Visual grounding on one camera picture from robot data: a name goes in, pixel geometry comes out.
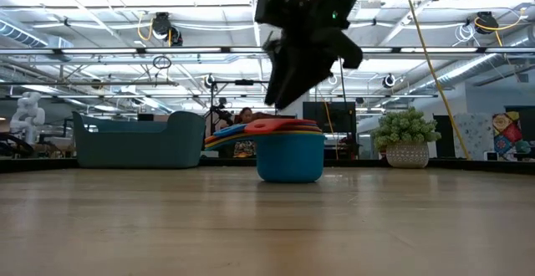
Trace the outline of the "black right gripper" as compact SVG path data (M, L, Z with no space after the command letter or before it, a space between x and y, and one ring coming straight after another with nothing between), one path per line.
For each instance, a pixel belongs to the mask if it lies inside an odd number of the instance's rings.
M357 69L364 59L363 50L342 30L324 28L312 33L283 32L281 38L267 42L272 72L265 103L279 110L331 75L338 59L343 66Z

